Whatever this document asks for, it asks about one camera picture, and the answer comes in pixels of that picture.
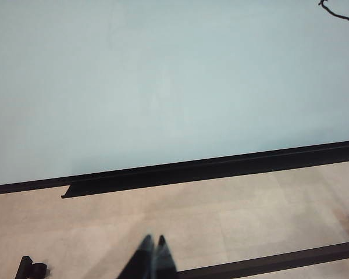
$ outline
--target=light blue wall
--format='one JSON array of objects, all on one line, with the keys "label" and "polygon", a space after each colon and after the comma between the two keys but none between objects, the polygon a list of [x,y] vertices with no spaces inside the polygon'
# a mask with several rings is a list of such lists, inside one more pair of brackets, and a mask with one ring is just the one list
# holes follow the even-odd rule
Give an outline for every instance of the light blue wall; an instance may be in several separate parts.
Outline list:
[{"label": "light blue wall", "polygon": [[0,184],[349,140],[317,4],[0,0]]}]

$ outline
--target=floor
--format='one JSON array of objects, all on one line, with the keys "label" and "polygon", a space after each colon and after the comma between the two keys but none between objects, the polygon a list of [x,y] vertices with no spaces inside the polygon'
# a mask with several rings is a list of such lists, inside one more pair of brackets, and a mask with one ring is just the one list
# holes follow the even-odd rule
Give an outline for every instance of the floor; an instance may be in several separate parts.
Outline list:
[{"label": "floor", "polygon": [[[349,241],[349,162],[61,199],[0,195],[0,278],[22,256],[49,278],[115,278],[145,234],[179,270]],[[349,278],[349,260],[251,278]]]}]

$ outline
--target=beige floor tile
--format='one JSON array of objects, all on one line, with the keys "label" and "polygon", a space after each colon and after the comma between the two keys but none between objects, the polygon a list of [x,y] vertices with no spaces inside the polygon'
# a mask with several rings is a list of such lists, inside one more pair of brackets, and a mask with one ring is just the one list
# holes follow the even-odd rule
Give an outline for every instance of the beige floor tile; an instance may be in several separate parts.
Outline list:
[{"label": "beige floor tile", "polygon": [[228,261],[226,253],[214,253],[211,255],[189,257],[182,259],[177,263],[177,269],[178,271],[197,269],[199,267],[215,266],[217,264],[224,264],[227,262]]},{"label": "beige floor tile", "polygon": [[[66,189],[0,195],[0,278],[26,254],[50,278],[115,278],[145,234],[165,235],[179,270],[349,241],[349,162],[61,199]],[[349,278],[345,262],[295,278]]]}]

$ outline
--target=black cable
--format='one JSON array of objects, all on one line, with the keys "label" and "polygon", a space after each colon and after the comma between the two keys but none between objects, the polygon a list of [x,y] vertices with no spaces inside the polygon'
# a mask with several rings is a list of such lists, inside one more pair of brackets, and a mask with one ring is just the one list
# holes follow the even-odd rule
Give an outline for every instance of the black cable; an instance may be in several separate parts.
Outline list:
[{"label": "black cable", "polygon": [[328,1],[328,0],[320,0],[320,2],[318,3],[318,5],[322,6],[322,8],[324,8],[327,12],[329,12],[331,15],[333,16],[336,16],[336,17],[339,17],[341,19],[346,19],[346,20],[349,20],[349,17],[347,16],[342,16],[342,15],[338,15],[337,13],[334,13],[330,10],[330,8],[328,8],[326,5],[325,5],[325,1]]}]

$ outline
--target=black baseboard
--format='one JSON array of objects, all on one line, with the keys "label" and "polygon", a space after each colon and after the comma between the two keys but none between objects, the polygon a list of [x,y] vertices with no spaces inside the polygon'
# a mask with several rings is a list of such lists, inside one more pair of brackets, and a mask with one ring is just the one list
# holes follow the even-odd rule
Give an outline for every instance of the black baseboard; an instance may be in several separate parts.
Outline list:
[{"label": "black baseboard", "polygon": [[0,194],[70,185],[63,198],[349,161],[349,141],[0,185]]}]

